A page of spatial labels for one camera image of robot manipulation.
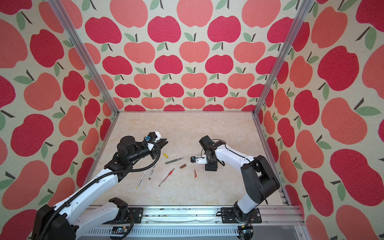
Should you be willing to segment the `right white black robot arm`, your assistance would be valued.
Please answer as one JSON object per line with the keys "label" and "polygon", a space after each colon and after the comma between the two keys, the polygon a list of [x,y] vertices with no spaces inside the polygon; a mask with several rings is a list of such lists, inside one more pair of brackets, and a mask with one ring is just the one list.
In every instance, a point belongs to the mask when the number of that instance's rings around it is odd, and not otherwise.
{"label": "right white black robot arm", "polygon": [[199,140],[203,154],[191,158],[192,163],[204,164],[207,172],[216,172],[218,165],[229,165],[242,174],[246,194],[234,204],[234,213],[239,222],[245,222],[253,210],[279,190],[280,183],[267,159],[242,154],[227,146],[223,140],[204,136]]}

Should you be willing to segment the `green fountain pen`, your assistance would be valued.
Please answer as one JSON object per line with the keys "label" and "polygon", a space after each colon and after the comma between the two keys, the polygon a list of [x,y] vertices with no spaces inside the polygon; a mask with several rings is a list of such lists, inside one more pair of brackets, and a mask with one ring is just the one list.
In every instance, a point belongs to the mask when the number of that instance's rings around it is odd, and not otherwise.
{"label": "green fountain pen", "polygon": [[167,164],[171,164],[171,163],[174,163],[174,162],[183,160],[183,159],[184,159],[184,157],[182,157],[182,158],[177,158],[177,159],[174,159],[174,160],[167,161],[167,162],[165,162],[165,164],[166,164],[166,165],[167,165]]}

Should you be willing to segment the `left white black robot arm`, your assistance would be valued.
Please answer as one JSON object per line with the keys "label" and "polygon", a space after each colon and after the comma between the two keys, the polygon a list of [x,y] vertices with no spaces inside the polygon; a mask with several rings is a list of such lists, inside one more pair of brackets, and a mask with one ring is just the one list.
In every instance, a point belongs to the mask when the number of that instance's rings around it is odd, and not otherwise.
{"label": "left white black robot arm", "polygon": [[53,207],[44,205],[38,210],[32,239],[77,240],[102,224],[129,224],[128,230],[132,230],[134,217],[127,203],[119,198],[112,198],[101,208],[87,214],[83,212],[129,173],[152,168],[167,144],[168,140],[158,132],[150,132],[141,142],[137,142],[133,136],[121,138],[112,159],[95,178]]}

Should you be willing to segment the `white patterned pen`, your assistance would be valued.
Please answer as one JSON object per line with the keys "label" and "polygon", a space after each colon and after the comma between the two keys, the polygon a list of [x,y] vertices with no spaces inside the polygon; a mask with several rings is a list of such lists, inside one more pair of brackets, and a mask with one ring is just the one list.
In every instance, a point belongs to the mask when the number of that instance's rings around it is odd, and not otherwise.
{"label": "white patterned pen", "polygon": [[151,169],[150,176],[149,176],[149,180],[151,180],[152,177],[153,177],[153,173],[154,173],[155,167],[156,167],[156,166],[153,166],[152,169]]}

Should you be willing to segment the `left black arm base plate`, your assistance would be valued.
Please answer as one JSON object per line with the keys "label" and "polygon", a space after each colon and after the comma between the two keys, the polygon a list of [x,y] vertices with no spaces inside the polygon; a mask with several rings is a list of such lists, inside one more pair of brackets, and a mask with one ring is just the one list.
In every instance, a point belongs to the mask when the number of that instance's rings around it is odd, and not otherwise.
{"label": "left black arm base plate", "polygon": [[104,225],[140,224],[143,216],[143,208],[122,208],[119,209],[117,216]]}

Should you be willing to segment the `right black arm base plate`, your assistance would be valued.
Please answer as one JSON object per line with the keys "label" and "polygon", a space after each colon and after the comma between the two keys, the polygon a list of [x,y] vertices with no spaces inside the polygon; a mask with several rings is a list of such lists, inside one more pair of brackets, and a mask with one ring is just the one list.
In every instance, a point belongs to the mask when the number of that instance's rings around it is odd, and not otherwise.
{"label": "right black arm base plate", "polygon": [[263,222],[258,208],[246,214],[242,220],[237,218],[234,208],[221,208],[220,212],[217,212],[217,217],[221,217],[223,224],[261,224]]}

